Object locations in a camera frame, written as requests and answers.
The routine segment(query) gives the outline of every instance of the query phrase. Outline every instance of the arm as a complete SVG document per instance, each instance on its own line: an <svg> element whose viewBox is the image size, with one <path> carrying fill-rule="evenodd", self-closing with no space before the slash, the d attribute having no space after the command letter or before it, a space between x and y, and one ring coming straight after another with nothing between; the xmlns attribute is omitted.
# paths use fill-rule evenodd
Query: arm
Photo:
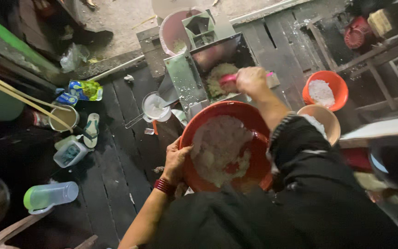
<svg viewBox="0 0 398 249"><path fill-rule="evenodd" d="M248 94L257 103L263 119L272 131L269 152L281 175L285 177L285 182L292 181L297 175L314 175L357 186L348 168L341 164L322 134L305 118L288 115L289 109L267 87L263 68L240 69L236 85L240 92Z"/></svg>
<svg viewBox="0 0 398 249"><path fill-rule="evenodd" d="M167 147L165 169L161 176L161 178L168 180L172 186L177 186L181 180L185 156L193 148L190 146L179 150L179 141L180 138ZM169 196L166 193L159 189L153 189L122 238L121 243L119 243L118 249L128 249L132 246L147 243L156 232L162 212L168 203Z"/></svg>
<svg viewBox="0 0 398 249"><path fill-rule="evenodd" d="M237 73L236 85L256 102L268 128L274 130L290 110L268 88L266 74L262 67L242 68Z"/></svg>

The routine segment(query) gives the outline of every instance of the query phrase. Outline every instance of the pink ladle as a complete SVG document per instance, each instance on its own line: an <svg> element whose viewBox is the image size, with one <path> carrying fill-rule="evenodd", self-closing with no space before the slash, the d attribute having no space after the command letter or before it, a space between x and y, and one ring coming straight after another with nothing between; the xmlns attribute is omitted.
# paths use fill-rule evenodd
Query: pink ladle
<svg viewBox="0 0 398 249"><path fill-rule="evenodd" d="M267 77L268 77L268 76L271 76L271 75L273 75L273 74L274 74L273 72L268 73L268 74L267 74ZM236 82L236 80L237 80L237 74L225 74L225 75L222 76L221 79L219 80L219 84L220 84L221 86L223 86L223 85L225 85L225 84L228 83L228 82Z"/></svg>

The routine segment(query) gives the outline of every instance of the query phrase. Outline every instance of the white pipe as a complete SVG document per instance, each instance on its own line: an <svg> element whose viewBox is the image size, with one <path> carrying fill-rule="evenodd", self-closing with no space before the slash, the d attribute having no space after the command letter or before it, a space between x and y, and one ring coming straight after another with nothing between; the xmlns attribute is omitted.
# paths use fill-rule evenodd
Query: white pipe
<svg viewBox="0 0 398 249"><path fill-rule="evenodd" d="M128 67L129 65L133 65L134 63L136 63L136 62L138 62L138 61L140 61L140 60L142 60L142 59L145 59L145 55L141 55L141 56L139 56L139 57L134 58L134 59L131 60L131 61L127 61L127 62L124 63L124 64L118 65L117 67L112 68L112 69L108 70L107 72L103 72L103 73L101 73L100 75L95 76L95 77L89 79L88 81L97 81L97 80L99 80L99 79L102 79L103 77L108 76L108 75L111 75L112 73L116 73L117 71L119 71L119 70L121 70L121 69L123 69L123 68L126 68L126 67Z"/></svg>

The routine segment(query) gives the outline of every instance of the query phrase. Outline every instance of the plastic bag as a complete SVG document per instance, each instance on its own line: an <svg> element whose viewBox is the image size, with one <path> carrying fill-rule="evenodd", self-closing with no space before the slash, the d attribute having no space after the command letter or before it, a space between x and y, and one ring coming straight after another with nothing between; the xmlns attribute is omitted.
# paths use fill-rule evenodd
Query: plastic bag
<svg viewBox="0 0 398 249"><path fill-rule="evenodd" d="M72 43L65 54L62 55L60 64L62 66L62 72L68 73L74 71L81 61L87 62L90 52L83 45L76 45Z"/></svg>

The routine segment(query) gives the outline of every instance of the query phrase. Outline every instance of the sandal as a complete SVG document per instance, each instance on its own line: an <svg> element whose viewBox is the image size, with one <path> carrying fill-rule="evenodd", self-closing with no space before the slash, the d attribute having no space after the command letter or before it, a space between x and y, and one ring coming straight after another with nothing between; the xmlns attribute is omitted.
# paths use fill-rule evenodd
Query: sandal
<svg viewBox="0 0 398 249"><path fill-rule="evenodd" d="M87 125L84 128L84 144L88 148L94 148L98 142L99 114L92 113L88 116Z"/></svg>

